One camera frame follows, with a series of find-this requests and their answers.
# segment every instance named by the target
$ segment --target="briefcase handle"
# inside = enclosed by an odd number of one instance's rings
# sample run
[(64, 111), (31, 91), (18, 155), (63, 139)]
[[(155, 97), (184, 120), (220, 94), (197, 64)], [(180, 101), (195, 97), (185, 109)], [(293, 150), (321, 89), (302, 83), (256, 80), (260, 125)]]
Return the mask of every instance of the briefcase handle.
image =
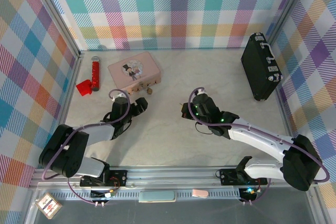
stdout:
[(272, 51), (272, 48), (271, 48), (270, 44), (269, 43), (263, 43), (263, 42), (261, 42), (260, 46), (261, 46), (262, 49), (264, 49), (265, 46), (268, 47), (268, 49), (269, 49), (272, 57), (267, 57), (266, 60), (267, 60), (268, 64), (271, 64), (271, 60), (275, 60), (275, 57), (274, 57), (274, 54), (273, 54), (273, 51)]

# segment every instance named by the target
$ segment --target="red object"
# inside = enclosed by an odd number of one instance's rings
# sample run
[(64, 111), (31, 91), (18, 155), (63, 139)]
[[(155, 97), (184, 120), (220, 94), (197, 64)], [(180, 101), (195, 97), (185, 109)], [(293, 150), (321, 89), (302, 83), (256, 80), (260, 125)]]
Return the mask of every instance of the red object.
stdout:
[(92, 94), (92, 83), (90, 80), (85, 80), (81, 82), (80, 84), (76, 85), (79, 93), (84, 96), (86, 94)]
[(99, 62), (92, 62), (92, 90), (99, 90)]

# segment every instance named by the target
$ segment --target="red cylinder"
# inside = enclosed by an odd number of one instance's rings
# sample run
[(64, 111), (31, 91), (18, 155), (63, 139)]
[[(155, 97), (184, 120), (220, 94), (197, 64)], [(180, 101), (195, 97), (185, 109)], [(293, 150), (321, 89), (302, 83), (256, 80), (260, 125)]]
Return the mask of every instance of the red cylinder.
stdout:
[(99, 58), (94, 56), (92, 59), (92, 91), (99, 90)]

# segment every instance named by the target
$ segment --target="pink box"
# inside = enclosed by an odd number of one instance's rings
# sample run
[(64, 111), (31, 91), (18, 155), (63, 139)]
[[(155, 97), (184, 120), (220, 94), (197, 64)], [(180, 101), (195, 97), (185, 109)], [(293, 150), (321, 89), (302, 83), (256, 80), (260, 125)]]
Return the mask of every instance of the pink box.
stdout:
[(118, 89), (129, 94), (161, 82), (161, 72), (149, 52), (108, 66)]

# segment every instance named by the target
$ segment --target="small card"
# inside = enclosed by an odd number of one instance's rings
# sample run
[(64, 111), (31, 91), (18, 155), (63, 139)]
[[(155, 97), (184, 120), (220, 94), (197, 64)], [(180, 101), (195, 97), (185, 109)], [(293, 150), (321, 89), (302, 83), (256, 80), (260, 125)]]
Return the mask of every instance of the small card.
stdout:
[(48, 219), (51, 219), (62, 207), (62, 205), (48, 193), (45, 194), (43, 198), (36, 203), (36, 205)]

